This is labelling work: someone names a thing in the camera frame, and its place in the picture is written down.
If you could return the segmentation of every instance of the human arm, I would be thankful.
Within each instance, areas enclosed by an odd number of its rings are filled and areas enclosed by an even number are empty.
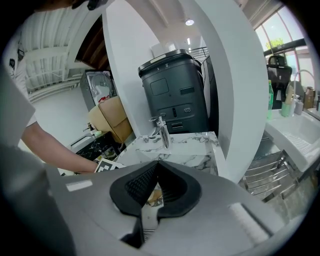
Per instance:
[[[98,166],[96,162],[67,149],[37,122],[25,128],[21,139],[42,161],[58,168],[77,173],[93,173]]]

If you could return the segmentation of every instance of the tree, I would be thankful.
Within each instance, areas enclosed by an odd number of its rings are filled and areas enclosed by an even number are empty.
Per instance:
[[[284,40],[283,40],[282,38],[276,38],[276,39],[274,39],[274,40],[270,40],[270,43],[267,42],[267,43],[265,44],[265,46],[268,48],[268,50],[271,49],[271,48],[273,48],[273,47],[277,47],[277,46],[283,45],[283,44],[284,44]]]

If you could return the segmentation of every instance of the faucet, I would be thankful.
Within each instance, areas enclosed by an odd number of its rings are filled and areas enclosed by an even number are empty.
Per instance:
[[[295,107],[296,107],[296,102],[295,102],[295,99],[297,97],[296,95],[296,78],[297,78],[297,75],[300,74],[301,72],[307,72],[308,74],[310,74],[310,76],[313,78],[314,82],[315,81],[315,78],[314,76],[311,74],[310,71],[306,70],[306,69],[300,69],[297,73],[295,73],[294,75],[294,82],[293,82],[293,100],[292,100],[292,103],[291,103],[291,107],[290,107],[290,116],[293,116],[294,114],[294,111],[295,111]],[[317,89],[316,89],[316,83],[314,83],[314,89],[315,89],[315,93],[317,95]]]
[[[156,135],[160,134],[164,148],[166,148],[167,150],[170,150],[172,148],[172,142],[171,142],[170,134],[168,132],[166,121],[162,120],[161,115],[151,117],[151,119],[149,120],[149,122],[154,122],[154,121],[156,121],[156,129],[154,133],[148,137],[150,139],[154,139]]]

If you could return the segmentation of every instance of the sink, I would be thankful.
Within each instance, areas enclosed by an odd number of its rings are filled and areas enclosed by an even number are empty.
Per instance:
[[[229,178],[226,160],[214,132],[171,134],[172,149],[164,148],[161,137],[136,138],[116,158],[125,166],[164,160]]]
[[[301,172],[320,156],[320,121],[305,112],[283,117],[280,110],[272,110],[272,120],[266,122],[265,131]]]

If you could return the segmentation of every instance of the ceiling light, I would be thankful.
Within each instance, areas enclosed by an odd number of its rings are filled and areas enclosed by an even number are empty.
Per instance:
[[[186,22],[185,22],[185,24],[187,25],[187,26],[191,26],[191,25],[193,25],[195,22],[192,20],[192,19],[188,19]]]

